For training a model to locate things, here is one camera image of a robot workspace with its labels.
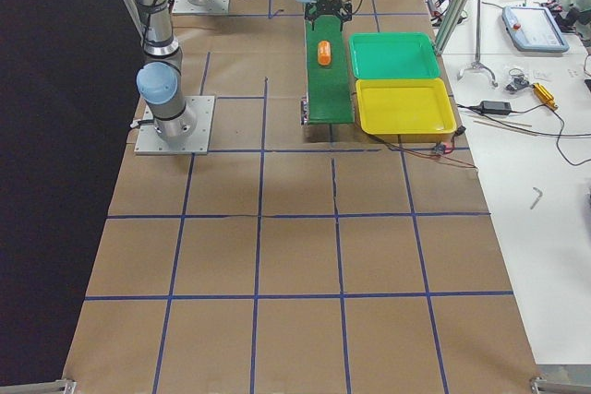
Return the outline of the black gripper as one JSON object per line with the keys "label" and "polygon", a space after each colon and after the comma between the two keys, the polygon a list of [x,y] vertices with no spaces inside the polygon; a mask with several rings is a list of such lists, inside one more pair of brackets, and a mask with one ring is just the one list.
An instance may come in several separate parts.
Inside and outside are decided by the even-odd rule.
{"label": "black gripper", "polygon": [[350,0],[315,0],[305,4],[305,20],[315,23],[322,16],[334,16],[341,24],[352,20],[352,2]]}

